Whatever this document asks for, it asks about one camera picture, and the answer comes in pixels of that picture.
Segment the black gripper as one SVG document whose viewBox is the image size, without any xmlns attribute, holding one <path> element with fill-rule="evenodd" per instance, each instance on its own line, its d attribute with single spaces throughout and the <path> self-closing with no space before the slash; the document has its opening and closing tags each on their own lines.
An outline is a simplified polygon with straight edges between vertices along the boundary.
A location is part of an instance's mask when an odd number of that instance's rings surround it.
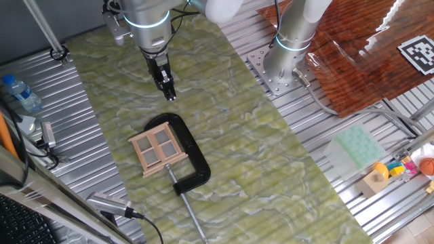
<svg viewBox="0 0 434 244">
<path fill-rule="evenodd" d="M 153 77 L 157 89 L 164 93 L 168 101 L 174 101 L 176 99 L 176 92 L 171 75 L 167 47 L 164 46 L 160 50 L 141 47 L 140 51 L 145 57 L 149 73 Z"/>
</svg>

